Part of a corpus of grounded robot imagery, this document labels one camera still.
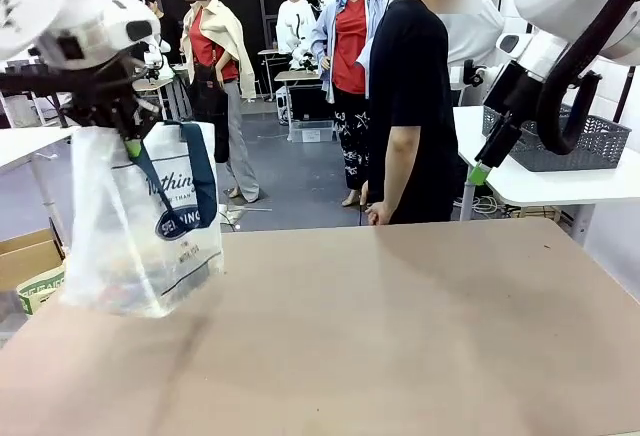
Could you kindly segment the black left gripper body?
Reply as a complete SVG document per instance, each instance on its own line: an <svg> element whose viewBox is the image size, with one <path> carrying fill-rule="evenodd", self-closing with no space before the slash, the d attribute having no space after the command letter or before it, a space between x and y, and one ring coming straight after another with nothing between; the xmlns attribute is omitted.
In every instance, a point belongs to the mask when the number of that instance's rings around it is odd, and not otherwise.
<svg viewBox="0 0 640 436"><path fill-rule="evenodd" d="M115 129L122 140L141 140L153 127L153 105L133 83L146 69L134 58L113 58L103 65L73 72L76 86L64 104L64 117L82 127Z"/></svg>

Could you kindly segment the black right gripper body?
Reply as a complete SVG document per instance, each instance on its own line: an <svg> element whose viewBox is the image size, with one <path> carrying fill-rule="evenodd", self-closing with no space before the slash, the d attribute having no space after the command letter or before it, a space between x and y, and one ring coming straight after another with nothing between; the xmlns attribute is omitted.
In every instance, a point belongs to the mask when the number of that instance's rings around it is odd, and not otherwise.
<svg viewBox="0 0 640 436"><path fill-rule="evenodd" d="M493 123L509 114L524 123L531 119L531 78L516 62L503 66L484 100L485 114Z"/></svg>

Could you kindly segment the person's right hand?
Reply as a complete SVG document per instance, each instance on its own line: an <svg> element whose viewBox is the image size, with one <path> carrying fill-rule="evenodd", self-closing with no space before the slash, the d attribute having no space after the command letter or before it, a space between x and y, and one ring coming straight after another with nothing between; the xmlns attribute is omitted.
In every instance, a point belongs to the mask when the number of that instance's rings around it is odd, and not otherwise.
<svg viewBox="0 0 640 436"><path fill-rule="evenodd" d="M387 225L394 211L395 209L386 201L373 203L366 210L368 223L371 226Z"/></svg>

